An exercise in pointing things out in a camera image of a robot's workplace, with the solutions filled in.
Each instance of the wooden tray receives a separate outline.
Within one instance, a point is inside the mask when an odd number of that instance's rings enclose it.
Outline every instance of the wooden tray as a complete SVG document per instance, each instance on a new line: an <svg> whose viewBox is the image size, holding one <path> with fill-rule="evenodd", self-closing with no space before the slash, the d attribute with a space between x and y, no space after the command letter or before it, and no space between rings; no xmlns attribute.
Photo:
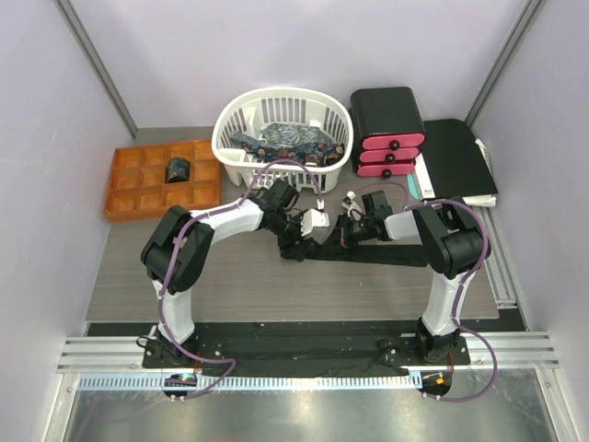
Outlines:
<svg viewBox="0 0 589 442"><path fill-rule="evenodd" d="M189 160L189 181L164 183L173 157ZM160 217L176 204L188 210L221 204L221 165L211 140L116 149L109 184L104 214L113 222Z"/></svg>

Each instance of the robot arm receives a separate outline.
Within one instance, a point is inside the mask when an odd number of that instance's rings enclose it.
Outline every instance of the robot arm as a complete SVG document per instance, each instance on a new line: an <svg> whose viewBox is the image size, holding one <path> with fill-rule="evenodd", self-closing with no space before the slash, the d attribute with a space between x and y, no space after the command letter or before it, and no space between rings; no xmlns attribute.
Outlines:
<svg viewBox="0 0 589 442"><path fill-rule="evenodd" d="M286 213L287 207L295 204L297 199L295 188L277 180L270 189L261 189L241 204L231 203L209 211L190 212L174 206L166 212L141 254L141 261L158 296L180 230L191 218L207 214L187 231L169 287L163 295L164 317L176 341L184 343L194 332L191 288L201 276L208 251L214 243L238 233L266 228L278 236L279 243L293 245L303 241L303 236L310 233L313 227L329 225L327 214L315 209L297 218L290 217ZM161 322L158 330L169 340Z"/></svg>
<svg viewBox="0 0 589 442"><path fill-rule="evenodd" d="M344 207L355 204L354 196L350 193L344 199ZM382 191L363 195L362 199L365 215L349 216L346 229L352 233L348 237L421 239L424 258L433 269L433 282L427 308L418 321L418 343L426 361L446 358L459 337L454 319L459 322L468 284L474 274L464 278L482 253L483 233L468 213L452 204L439 204L436 208L422 206L393 215ZM485 258L490 254L491 249L488 249ZM461 285L462 296L455 305Z"/></svg>

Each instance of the gray table surface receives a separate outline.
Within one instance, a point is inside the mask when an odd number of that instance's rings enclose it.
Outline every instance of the gray table surface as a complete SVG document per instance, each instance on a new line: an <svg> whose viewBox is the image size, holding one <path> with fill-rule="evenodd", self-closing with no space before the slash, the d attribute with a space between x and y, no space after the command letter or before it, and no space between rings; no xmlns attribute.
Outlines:
<svg viewBox="0 0 589 442"><path fill-rule="evenodd" d="M211 132L212 128L142 129L135 143L210 138ZM404 178L395 180L407 185ZM378 180L360 179L344 166L338 186L326 194L331 219L335 220L348 190L369 182ZM393 209L400 210L401 189L390 185L373 189L385 190ZM225 177L224 201L234 201L244 190ZM297 206L314 205L315 194L304 190ZM157 222L111 225L87 320L157 320L155 291L139 260ZM260 231L228 238L211 248L193 288L192 315L197 321L411 320L425 310L431 284L429 267L282 260L276 237ZM470 284L462 317L498 317L484 270Z"/></svg>

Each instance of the white laundry basket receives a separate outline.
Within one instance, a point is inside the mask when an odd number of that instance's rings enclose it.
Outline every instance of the white laundry basket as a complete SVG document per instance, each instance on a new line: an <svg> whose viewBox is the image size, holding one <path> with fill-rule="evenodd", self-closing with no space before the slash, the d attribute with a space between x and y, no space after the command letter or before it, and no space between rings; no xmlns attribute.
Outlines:
<svg viewBox="0 0 589 442"><path fill-rule="evenodd" d="M260 139L262 129L273 122L315 126L344 145L343 157L325 168L309 167L322 192L329 192L338 182L340 170L350 158L353 128L350 115L332 97L314 90L297 87L266 87L247 92L231 101L221 113L213 131L213 153L225 165L229 179L238 186L243 178L247 185L267 163L231 145L231 135L241 132ZM315 189L313 181L301 168L276 165L261 176L255 188L270 187L282 178L300 191Z"/></svg>

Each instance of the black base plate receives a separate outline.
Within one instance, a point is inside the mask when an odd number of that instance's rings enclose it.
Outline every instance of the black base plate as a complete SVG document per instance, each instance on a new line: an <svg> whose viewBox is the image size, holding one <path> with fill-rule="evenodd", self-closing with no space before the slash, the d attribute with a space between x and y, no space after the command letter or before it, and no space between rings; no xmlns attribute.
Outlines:
<svg viewBox="0 0 589 442"><path fill-rule="evenodd" d="M451 352L452 361L450 361L449 355L439 361L425 361L418 350L417 339L414 337L388 338L381 342L380 345L386 349L385 362L389 366L470 365L467 341L463 337L458 338L458 345Z"/></svg>
<svg viewBox="0 0 589 442"><path fill-rule="evenodd" d="M203 357L234 357L237 366L233 376L243 377L405 376L408 371L400 366L430 365L419 358L417 347L411 348L413 338L399 338L410 330L395 330L393 324L394 321L201 323L196 324L194 335L184 345ZM158 352L161 344L150 344L154 348L151 355L145 352L144 368L194 368L190 359L173 357L167 350ZM398 364L386 360L390 345L398 345ZM464 340L461 345L466 348ZM455 353L455 365L469 364L468 351ZM225 369L202 365L203 374L210 376L218 376Z"/></svg>

